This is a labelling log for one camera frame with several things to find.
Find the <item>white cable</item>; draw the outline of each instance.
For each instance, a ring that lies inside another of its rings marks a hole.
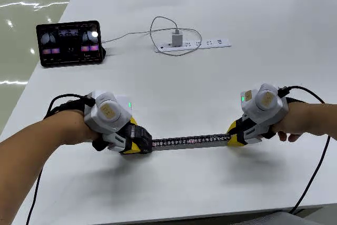
[[[174,25],[175,25],[175,27],[171,27],[171,28],[162,28],[162,29],[152,30],[153,24],[154,24],[154,22],[155,22],[155,20],[156,20],[157,18],[167,19],[168,21],[173,22]],[[198,34],[198,36],[200,37],[200,44],[198,45],[198,47],[193,48],[193,49],[191,49],[191,50],[189,50],[189,51],[187,51],[187,52],[185,52],[185,53],[182,53],[182,54],[170,54],[170,53],[162,52],[162,51],[157,47],[157,45],[155,44],[155,42],[154,42],[154,40],[153,40],[153,37],[152,37],[152,33],[158,32],[158,31],[175,30],[175,29],[179,29],[179,30],[183,30],[183,31],[193,31],[193,32],[196,32],[196,33]],[[119,39],[121,39],[121,38],[124,38],[124,37],[126,37],[126,36],[128,36],[128,35],[131,35],[131,34],[146,34],[146,33],[149,33],[149,34],[150,34],[151,41],[152,41],[154,47],[158,50],[158,52],[159,52],[159,53],[162,53],[162,54],[164,54],[164,55],[169,55],[169,56],[181,56],[181,55],[186,55],[186,54],[192,53],[192,52],[196,51],[196,50],[201,46],[201,43],[202,43],[202,36],[201,36],[201,34],[200,34],[197,30],[192,29],[192,28],[180,28],[180,27],[178,27],[177,23],[175,23],[172,19],[166,18],[166,17],[164,17],[164,16],[157,16],[157,17],[155,17],[155,18],[152,20],[152,23],[151,23],[151,26],[150,26],[150,30],[149,30],[149,31],[144,31],[144,32],[130,32],[130,33],[124,34],[124,35],[122,35],[122,36],[120,36],[120,37],[117,37],[117,38],[115,38],[115,39],[112,39],[112,40],[102,41],[102,43],[108,43],[108,42],[117,41],[117,40],[119,40]]]
[[[196,47],[196,48],[194,48],[194,49],[192,49],[192,50],[189,50],[189,51],[187,51],[187,52],[185,52],[185,53],[181,53],[181,54],[170,54],[170,53],[166,53],[166,52],[161,51],[161,50],[157,47],[157,45],[155,44],[155,42],[154,42],[154,40],[153,40],[153,37],[152,37],[152,27],[153,27],[153,23],[155,22],[155,20],[156,20],[157,18],[164,18],[164,19],[167,19],[167,20],[169,20],[169,21],[172,21],[172,22],[176,25],[176,28],[175,28],[175,29],[189,30],[189,31],[194,31],[194,32],[196,32],[196,33],[199,35],[199,37],[200,37],[200,44],[198,45],[198,47]],[[157,16],[157,17],[155,17],[155,18],[152,20],[152,23],[151,23],[151,26],[150,26],[150,37],[151,37],[151,40],[152,40],[153,45],[154,45],[155,48],[158,50],[158,52],[160,52],[160,53],[162,53],[162,54],[164,54],[164,55],[169,55],[169,56],[182,56],[182,55],[190,54],[190,53],[196,51],[196,50],[201,46],[201,43],[202,43],[202,36],[201,36],[201,34],[200,34],[197,30],[192,29],[192,28],[178,28],[177,24],[176,24],[173,20],[171,20],[171,19],[169,19],[169,18],[166,18],[166,17],[163,17],[163,16]]]

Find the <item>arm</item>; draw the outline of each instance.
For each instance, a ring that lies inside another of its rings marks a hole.
[[[296,141],[302,133],[314,135],[328,134],[337,139],[337,105],[307,104],[294,102],[289,104],[289,112],[279,123],[272,126],[281,141]]]
[[[13,221],[44,163],[60,145],[95,138],[83,115],[64,111],[0,143],[0,224]]]

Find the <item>wrist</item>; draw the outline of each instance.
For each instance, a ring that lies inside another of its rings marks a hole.
[[[58,132],[59,146],[66,144],[69,140],[76,139],[77,128],[72,113],[68,113],[68,111],[59,112],[48,117],[45,121],[52,124]]]
[[[308,104],[308,129],[306,132],[314,135],[323,135],[324,120],[324,104]]]

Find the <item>white table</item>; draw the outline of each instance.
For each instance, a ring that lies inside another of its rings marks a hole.
[[[224,132],[240,117],[240,92],[263,82],[300,84],[336,103],[336,0],[71,0],[61,22],[96,19],[103,39],[147,30],[165,15],[204,38],[233,46],[182,57],[153,52],[147,36],[110,44],[104,64],[37,65],[1,140],[44,116],[56,95],[94,89],[127,94],[154,138]],[[314,102],[303,93],[298,99]],[[273,138],[244,148],[121,156],[90,144],[64,146],[46,163],[32,224],[101,224],[215,216],[293,206],[325,136],[294,144]],[[303,207],[337,203],[337,143]],[[33,190],[14,224],[23,224]]]

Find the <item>tape measure blade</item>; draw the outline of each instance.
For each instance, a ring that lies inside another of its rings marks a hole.
[[[227,146],[230,138],[228,134],[212,134],[156,139],[152,141],[152,149],[159,151]]]

